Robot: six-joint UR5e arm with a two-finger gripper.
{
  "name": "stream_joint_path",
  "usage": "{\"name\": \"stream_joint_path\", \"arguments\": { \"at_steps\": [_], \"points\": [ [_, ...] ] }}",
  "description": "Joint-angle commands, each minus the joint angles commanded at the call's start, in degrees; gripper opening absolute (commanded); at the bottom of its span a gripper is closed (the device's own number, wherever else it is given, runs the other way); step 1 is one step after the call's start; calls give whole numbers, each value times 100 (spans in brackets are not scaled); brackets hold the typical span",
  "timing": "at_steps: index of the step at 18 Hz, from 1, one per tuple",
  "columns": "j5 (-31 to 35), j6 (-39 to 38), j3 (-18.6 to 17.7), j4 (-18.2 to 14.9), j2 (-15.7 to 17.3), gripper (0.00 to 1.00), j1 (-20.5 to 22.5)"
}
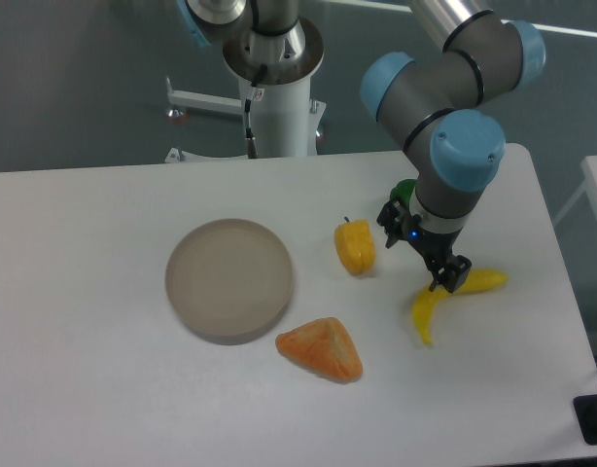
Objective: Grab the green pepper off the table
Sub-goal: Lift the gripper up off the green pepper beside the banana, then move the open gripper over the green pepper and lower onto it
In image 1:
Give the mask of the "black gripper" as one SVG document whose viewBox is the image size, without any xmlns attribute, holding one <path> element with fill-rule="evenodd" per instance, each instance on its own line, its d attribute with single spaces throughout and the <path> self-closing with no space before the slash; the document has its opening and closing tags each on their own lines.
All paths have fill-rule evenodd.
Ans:
<svg viewBox="0 0 597 467">
<path fill-rule="evenodd" d="M 430 292 L 440 286 L 446 292 L 454 293 L 466 282 L 472 262 L 453 253 L 453 245 L 461 230 L 432 232 L 422 226 L 419 214 L 412 214 L 408 206 L 397 200 L 389 200 L 382 206 L 376 223 L 386 234 L 386 248 L 403 241 L 422 257 L 433 277 Z"/>
</svg>

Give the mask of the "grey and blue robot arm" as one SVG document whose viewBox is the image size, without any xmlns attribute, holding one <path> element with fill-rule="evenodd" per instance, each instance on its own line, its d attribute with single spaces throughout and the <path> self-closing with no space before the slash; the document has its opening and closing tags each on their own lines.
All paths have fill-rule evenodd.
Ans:
<svg viewBox="0 0 597 467">
<path fill-rule="evenodd" d="M 248 157 L 306 156 L 316 139 L 310 81 L 324 42 L 298 3 L 181 1 L 178 9 L 195 40 L 223 45 Z M 506 149 L 502 128 L 480 105 L 538 77 L 545 45 L 532 24 L 503 22 L 483 1 L 415 1 L 411 10 L 440 55 L 419 63 L 386 54 L 360 85 L 370 116 L 418 173 L 393 190 L 377 222 L 389 244 L 404 241 L 422 257 L 434 286 L 455 292 L 472 264 L 453 253 L 454 242 Z"/>
</svg>

